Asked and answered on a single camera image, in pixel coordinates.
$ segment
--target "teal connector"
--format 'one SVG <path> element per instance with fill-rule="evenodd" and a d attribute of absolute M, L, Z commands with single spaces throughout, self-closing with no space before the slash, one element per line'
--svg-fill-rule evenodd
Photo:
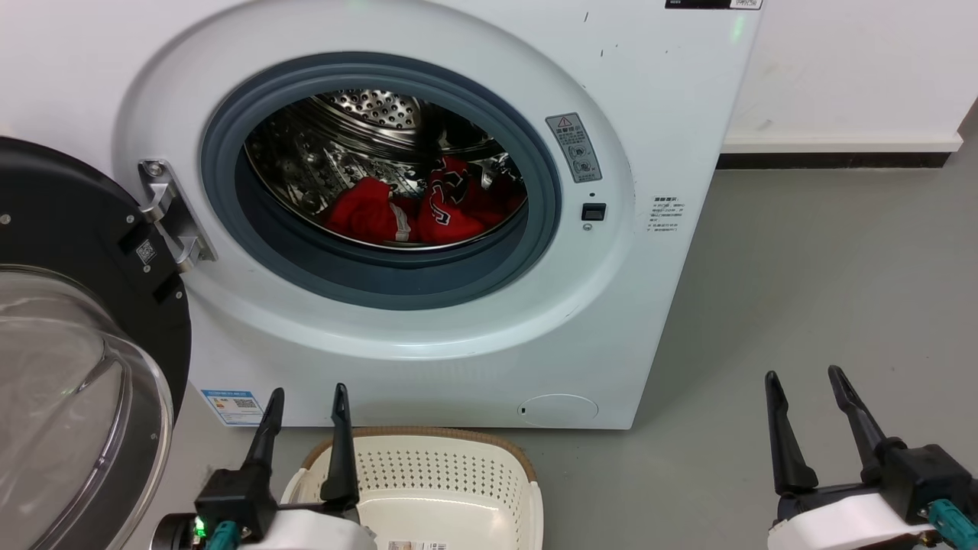
<path fill-rule="evenodd" d="M 236 550 L 241 543 L 242 536 L 238 532 L 238 524 L 221 522 L 207 540 L 205 550 Z"/>
<path fill-rule="evenodd" d="M 950 500 L 941 498 L 931 502 L 927 521 L 957 550 L 978 550 L 978 527 Z"/>

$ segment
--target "qr code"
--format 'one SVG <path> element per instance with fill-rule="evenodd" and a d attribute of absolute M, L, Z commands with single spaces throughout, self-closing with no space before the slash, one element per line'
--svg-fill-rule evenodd
<path fill-rule="evenodd" d="M 136 249 L 136 254 L 139 255 L 139 259 L 143 260 L 143 265 L 146 265 L 156 257 L 156 249 L 153 248 L 153 243 L 150 243 L 150 240 L 147 239 Z"/>

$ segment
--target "door hinge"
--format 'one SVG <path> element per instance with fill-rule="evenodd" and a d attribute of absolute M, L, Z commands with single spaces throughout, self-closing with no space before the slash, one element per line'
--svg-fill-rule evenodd
<path fill-rule="evenodd" d="M 217 259 L 166 160 L 140 160 L 138 168 L 139 180 L 150 198 L 140 210 L 159 229 L 177 262 L 177 269 L 186 273 L 198 261 Z"/>

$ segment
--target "label on basket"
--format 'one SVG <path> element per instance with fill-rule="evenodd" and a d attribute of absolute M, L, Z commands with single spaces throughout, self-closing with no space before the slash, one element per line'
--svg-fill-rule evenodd
<path fill-rule="evenodd" d="M 448 550 L 448 543 L 391 540 L 387 543 L 387 550 Z"/>

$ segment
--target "basket rim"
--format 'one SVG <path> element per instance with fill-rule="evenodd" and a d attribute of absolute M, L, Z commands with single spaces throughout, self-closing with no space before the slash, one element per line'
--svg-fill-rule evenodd
<path fill-rule="evenodd" d="M 523 467 L 528 482 L 537 480 L 537 473 L 533 470 L 530 459 L 526 457 L 523 450 L 512 442 L 496 437 L 495 435 L 482 434 L 480 432 L 470 432 L 468 430 L 453 430 L 451 428 L 429 428 L 421 426 L 382 426 L 372 428 L 354 428 L 353 437 L 378 437 L 384 435 L 420 435 L 427 437 L 447 437 L 449 439 L 462 439 L 476 443 L 486 443 L 494 445 L 507 451 L 516 458 L 519 465 Z M 333 446 L 333 438 L 324 439 L 321 443 L 313 447 L 305 460 L 302 461 L 303 470 L 311 470 L 313 464 L 319 459 L 320 455 Z"/>

